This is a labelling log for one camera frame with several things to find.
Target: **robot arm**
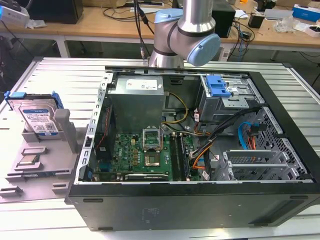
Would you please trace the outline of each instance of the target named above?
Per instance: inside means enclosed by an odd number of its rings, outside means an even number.
[[[213,0],[183,0],[183,11],[158,11],[149,67],[183,68],[184,59],[194,66],[208,63],[221,44],[212,8]]]

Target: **white label sticker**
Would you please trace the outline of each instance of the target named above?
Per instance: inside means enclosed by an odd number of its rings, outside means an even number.
[[[157,80],[150,79],[129,79],[126,81],[128,90],[157,90]]]
[[[206,171],[203,171],[202,176],[204,177],[205,180],[209,181],[210,176]]]
[[[25,177],[25,178],[34,178],[34,177],[38,177],[38,174],[26,174],[26,175],[23,175],[23,177]]]
[[[58,132],[48,109],[25,109],[22,112],[36,134],[50,136]]]
[[[199,113],[194,114],[194,121],[199,122]]]
[[[219,155],[214,155],[214,158],[211,159],[211,162],[219,161]]]

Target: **wooden desk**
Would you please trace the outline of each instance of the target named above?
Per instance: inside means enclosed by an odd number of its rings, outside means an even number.
[[[246,13],[251,13],[254,7],[257,7],[257,3],[254,0],[248,0],[247,3],[240,3],[236,1],[234,9],[244,10]],[[274,9],[279,10],[290,10],[289,7],[275,6]],[[298,19],[300,22],[306,24],[315,24],[311,21],[305,21]],[[246,19],[240,19],[240,23],[248,26],[249,17]],[[261,28],[251,28],[255,33],[255,39],[249,45],[250,49],[265,49],[265,50],[276,50],[276,51],[300,51],[300,52],[320,52],[320,40],[316,37],[311,37],[302,31],[295,32],[276,32],[274,30],[274,20],[263,20]],[[245,27],[241,27],[241,30],[248,31]],[[238,32],[232,27],[230,35],[233,40],[238,40]]]
[[[250,13],[257,4],[254,0],[248,0],[247,3],[236,1],[235,6],[247,13]],[[116,18],[125,18],[133,16],[130,11],[124,13],[115,13]],[[155,14],[148,14],[148,19],[153,22]],[[248,19],[241,19],[241,23],[247,25]],[[264,20],[260,29],[254,29],[255,40],[249,45],[251,49],[283,50],[283,51],[301,51],[301,52],[320,52],[320,41],[304,32],[295,33],[277,33],[273,29],[274,21]],[[70,57],[67,41],[89,41],[89,42],[121,42],[121,43],[139,43],[139,35],[135,22],[121,22],[103,15],[100,7],[85,7],[83,16],[77,24],[47,23],[47,27],[29,29],[13,25],[8,25],[18,38],[27,39],[48,39],[57,42],[60,55],[64,58]],[[0,34],[12,38],[12,35],[0,25]],[[154,36],[146,25],[141,23],[141,34],[146,44],[154,43]],[[230,36],[221,39],[223,51],[220,60],[226,61],[228,53],[234,47],[238,40],[238,33],[235,28],[231,28]]]
[[[60,55],[64,58],[70,57],[66,41],[88,41],[88,42],[121,42],[121,43],[139,43],[139,35],[135,22],[121,22],[104,16],[100,7],[84,7],[82,18],[77,24],[47,23],[47,27],[29,29],[8,25],[18,38],[27,39],[50,39],[57,42]],[[118,9],[123,12],[128,8]],[[126,18],[133,16],[133,12],[115,13],[113,17]],[[155,14],[147,15],[149,21],[155,20]],[[154,35],[148,27],[141,22],[141,35],[146,44],[154,43]],[[12,35],[6,31],[4,26],[0,25],[0,34],[12,38]],[[222,38],[226,44],[233,44],[235,40],[232,37]]]

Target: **metal workbench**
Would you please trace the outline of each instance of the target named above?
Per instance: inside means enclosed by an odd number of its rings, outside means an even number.
[[[91,117],[105,66],[145,66],[142,60],[44,58],[33,61],[12,91],[45,94],[55,90],[76,128]],[[320,97],[292,68],[280,63],[211,62],[204,68],[260,72],[301,132],[320,156]],[[0,186],[23,140],[21,119],[5,102],[0,105]],[[0,237],[39,239],[43,236],[85,239],[318,239],[320,205],[310,207],[279,227],[219,228],[168,231],[91,232],[76,209],[63,199],[0,204]]]

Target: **yellow wire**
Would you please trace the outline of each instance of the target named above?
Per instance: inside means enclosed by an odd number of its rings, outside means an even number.
[[[182,101],[182,99],[180,97],[178,97],[176,94],[172,93],[172,92],[169,92],[169,95],[173,95],[175,96],[177,99],[179,99],[179,101],[183,104],[184,108],[185,108],[185,114],[183,116],[182,119],[180,120],[176,120],[176,121],[162,121],[163,124],[178,124],[178,123],[181,123],[182,121],[184,121],[187,116],[188,116],[188,108],[187,108],[187,105],[185,104],[184,101]]]

